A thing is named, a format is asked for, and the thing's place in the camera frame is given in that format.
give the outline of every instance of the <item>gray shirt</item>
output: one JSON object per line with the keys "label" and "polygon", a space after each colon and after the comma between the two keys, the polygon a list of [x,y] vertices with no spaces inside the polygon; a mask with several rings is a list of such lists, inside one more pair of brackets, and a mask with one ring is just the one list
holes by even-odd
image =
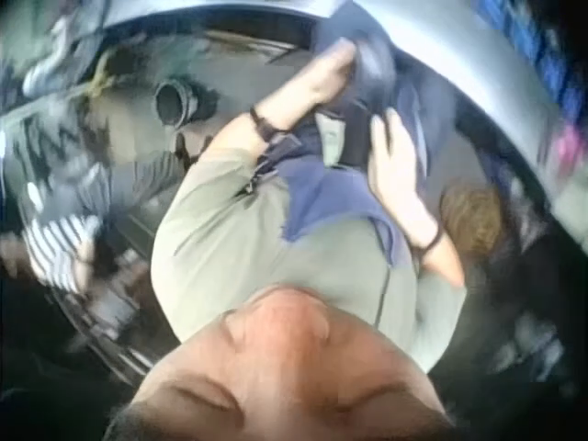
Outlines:
{"label": "gray shirt", "polygon": [[155,294],[181,341],[257,290],[309,288],[372,324],[426,372],[443,355],[465,289],[410,264],[391,267],[373,224],[341,220],[282,239],[289,195],[278,176],[240,195],[254,158],[226,150],[195,164],[155,237]]}

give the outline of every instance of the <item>circular opening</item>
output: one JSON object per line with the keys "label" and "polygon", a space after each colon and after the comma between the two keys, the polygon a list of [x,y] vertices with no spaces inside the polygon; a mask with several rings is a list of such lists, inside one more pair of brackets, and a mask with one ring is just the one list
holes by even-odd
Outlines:
{"label": "circular opening", "polygon": [[179,91],[173,85],[163,85],[155,98],[157,116],[166,126],[174,126],[182,119],[183,105]]}

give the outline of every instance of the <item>watch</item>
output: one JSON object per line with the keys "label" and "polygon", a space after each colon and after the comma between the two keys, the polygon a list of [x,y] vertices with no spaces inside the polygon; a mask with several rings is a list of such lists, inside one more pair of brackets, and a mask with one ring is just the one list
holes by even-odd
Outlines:
{"label": "watch", "polygon": [[285,131],[276,129],[272,126],[267,119],[260,117],[255,110],[255,107],[251,107],[249,115],[255,124],[255,131],[265,142],[270,143],[277,135],[284,133]]}

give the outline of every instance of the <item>strap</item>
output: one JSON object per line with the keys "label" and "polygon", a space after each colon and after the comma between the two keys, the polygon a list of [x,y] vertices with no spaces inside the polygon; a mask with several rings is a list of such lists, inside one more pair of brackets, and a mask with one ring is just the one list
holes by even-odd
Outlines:
{"label": "strap", "polygon": [[441,241],[441,238],[443,237],[443,232],[444,231],[443,231],[443,227],[441,226],[441,222],[438,222],[437,223],[437,233],[435,234],[435,237],[433,238],[431,243],[429,243],[425,248],[417,249],[417,254],[420,259],[422,259],[427,254],[429,254],[429,252],[437,246],[437,244]]}
{"label": "strap", "polygon": [[255,124],[255,131],[265,142],[271,142],[276,135],[283,133],[283,130],[276,129],[272,126],[267,119],[260,117],[255,110],[255,107],[251,107],[249,115]]}

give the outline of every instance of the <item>man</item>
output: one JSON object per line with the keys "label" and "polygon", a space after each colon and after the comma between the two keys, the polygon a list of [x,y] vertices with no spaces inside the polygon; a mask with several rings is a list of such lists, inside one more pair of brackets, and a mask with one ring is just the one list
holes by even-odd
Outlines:
{"label": "man", "polygon": [[179,184],[190,161],[186,146],[177,145],[175,153],[126,164],[96,163],[80,182],[57,186],[22,237],[0,236],[0,263],[11,277],[32,275],[43,285],[85,294],[96,277],[116,271],[114,255],[102,240],[108,225]]}
{"label": "man", "polygon": [[426,372],[465,299],[449,238],[416,196],[413,144],[390,113],[372,124],[370,184],[421,250],[392,266],[374,224],[283,237],[280,175],[243,192],[267,148],[260,119],[291,130],[345,86],[341,42],[225,127],[188,171],[155,239],[153,287],[182,344],[147,375],[106,440],[331,440],[440,435],[450,424]]}

